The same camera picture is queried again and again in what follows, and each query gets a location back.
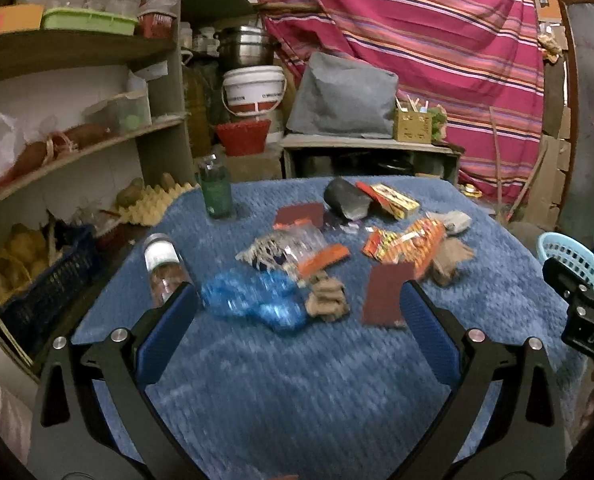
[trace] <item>green glass bottle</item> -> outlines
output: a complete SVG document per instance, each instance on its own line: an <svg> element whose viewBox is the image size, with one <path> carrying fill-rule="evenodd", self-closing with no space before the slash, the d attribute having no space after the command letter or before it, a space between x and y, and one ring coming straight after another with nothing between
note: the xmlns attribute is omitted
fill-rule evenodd
<svg viewBox="0 0 594 480"><path fill-rule="evenodd" d="M199 185L206 212L212 218L232 215L231 175L214 153L199 162Z"/></svg>

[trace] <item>egg carton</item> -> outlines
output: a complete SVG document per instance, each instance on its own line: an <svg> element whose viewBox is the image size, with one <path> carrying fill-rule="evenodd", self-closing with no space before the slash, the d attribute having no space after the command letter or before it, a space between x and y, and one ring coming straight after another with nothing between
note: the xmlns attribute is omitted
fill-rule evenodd
<svg viewBox="0 0 594 480"><path fill-rule="evenodd" d="M192 184L175 184L175 187L164 191L161 186L146 186L142 189L141 198L130 207L120 207L118 213L125 224L152 227L161 221L166 209L178 196L199 186Z"/></svg>

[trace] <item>blue plastic bag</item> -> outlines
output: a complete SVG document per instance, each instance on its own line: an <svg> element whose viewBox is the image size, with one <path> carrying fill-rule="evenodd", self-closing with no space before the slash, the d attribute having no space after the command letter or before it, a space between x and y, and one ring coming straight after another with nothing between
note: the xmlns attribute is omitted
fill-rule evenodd
<svg viewBox="0 0 594 480"><path fill-rule="evenodd" d="M201 296L215 316L258 319L276 332L299 330L308 322L297 284L277 270L253 277L223 272L202 285Z"/></svg>

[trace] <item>light blue basket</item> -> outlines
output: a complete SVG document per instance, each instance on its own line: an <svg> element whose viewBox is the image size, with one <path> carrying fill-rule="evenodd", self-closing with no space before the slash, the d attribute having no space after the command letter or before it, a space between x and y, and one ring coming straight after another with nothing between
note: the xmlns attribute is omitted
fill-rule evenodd
<svg viewBox="0 0 594 480"><path fill-rule="evenodd" d="M556 258L594 290L594 255L578 241L559 233L544 233L537 239L537 257L543 265Z"/></svg>

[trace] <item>glass jar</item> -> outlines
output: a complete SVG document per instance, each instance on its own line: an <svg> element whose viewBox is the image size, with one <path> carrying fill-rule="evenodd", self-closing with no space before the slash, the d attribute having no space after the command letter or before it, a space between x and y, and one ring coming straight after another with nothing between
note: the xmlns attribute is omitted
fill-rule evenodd
<svg viewBox="0 0 594 480"><path fill-rule="evenodd" d="M206 212L212 218L232 214L231 175L215 153L206 155L199 162L199 185Z"/></svg>
<svg viewBox="0 0 594 480"><path fill-rule="evenodd" d="M155 308L166 303L182 283L192 283L184 261L165 234L155 233L146 238L144 261Z"/></svg>

